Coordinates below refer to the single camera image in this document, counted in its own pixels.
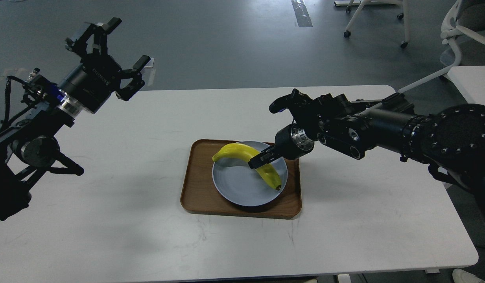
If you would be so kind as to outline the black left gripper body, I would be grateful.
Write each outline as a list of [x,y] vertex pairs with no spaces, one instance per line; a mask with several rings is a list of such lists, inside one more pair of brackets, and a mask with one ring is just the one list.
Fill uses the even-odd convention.
[[59,84],[59,89],[95,114],[120,87],[121,66],[109,55],[88,55],[81,59]]

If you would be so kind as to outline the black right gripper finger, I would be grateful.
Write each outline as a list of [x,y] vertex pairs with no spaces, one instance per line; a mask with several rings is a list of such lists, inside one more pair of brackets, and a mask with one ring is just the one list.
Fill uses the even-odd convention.
[[258,153],[256,156],[252,157],[248,161],[248,165],[250,169],[258,169],[263,167],[264,165],[271,164],[276,160],[284,161],[283,152],[284,152],[283,145],[270,145]]

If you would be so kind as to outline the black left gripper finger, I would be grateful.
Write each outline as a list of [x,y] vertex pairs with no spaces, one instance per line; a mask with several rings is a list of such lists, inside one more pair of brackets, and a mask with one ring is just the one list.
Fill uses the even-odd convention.
[[111,18],[107,23],[84,22],[72,37],[65,39],[65,48],[77,54],[83,63],[115,63],[108,54],[107,37],[121,23],[118,17]]
[[141,88],[145,82],[143,80],[142,70],[151,60],[148,55],[142,55],[131,69],[125,69],[118,72],[118,79],[130,79],[130,82],[123,88],[118,88],[115,93],[116,96],[123,101],[129,101]]

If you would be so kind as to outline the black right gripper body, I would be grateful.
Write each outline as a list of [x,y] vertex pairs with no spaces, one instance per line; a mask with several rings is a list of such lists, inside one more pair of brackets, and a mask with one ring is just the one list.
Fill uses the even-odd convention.
[[298,124],[289,124],[275,135],[273,152],[288,160],[295,160],[310,153],[315,141],[307,136]]

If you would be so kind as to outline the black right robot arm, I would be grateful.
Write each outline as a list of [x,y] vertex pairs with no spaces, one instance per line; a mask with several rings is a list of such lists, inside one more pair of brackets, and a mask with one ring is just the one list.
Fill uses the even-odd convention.
[[295,160],[315,142],[360,160],[375,147],[400,154],[400,160],[428,165],[434,179],[474,195],[485,224],[485,105],[461,104],[437,114],[418,115],[401,93],[381,100],[348,101],[331,94],[312,99],[294,89],[269,106],[289,110],[293,123],[248,165],[257,169],[276,159]]

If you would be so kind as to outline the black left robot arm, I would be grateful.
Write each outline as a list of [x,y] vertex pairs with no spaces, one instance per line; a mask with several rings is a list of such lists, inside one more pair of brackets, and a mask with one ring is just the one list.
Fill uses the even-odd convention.
[[6,77],[5,114],[0,127],[0,221],[29,206],[31,188],[46,173],[84,174],[84,169],[61,152],[56,133],[72,127],[85,110],[96,113],[111,94],[131,99],[145,82],[142,70],[151,58],[143,55],[123,69],[110,55],[107,37],[122,20],[84,23],[66,39],[66,50],[80,63],[56,84],[35,68],[28,79]]

